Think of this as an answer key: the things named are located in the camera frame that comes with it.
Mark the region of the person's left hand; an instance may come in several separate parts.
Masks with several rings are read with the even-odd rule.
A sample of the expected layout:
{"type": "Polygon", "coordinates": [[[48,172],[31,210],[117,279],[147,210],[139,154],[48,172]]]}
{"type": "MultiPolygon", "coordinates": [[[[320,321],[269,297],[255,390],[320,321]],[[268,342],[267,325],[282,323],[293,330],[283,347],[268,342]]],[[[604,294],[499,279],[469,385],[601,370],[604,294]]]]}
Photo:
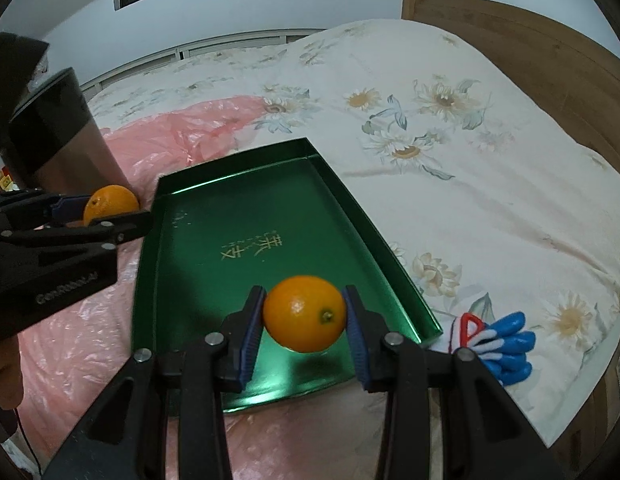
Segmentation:
{"type": "Polygon", "coordinates": [[[0,341],[0,407],[3,410],[18,408],[23,399],[19,338],[0,341]]]}

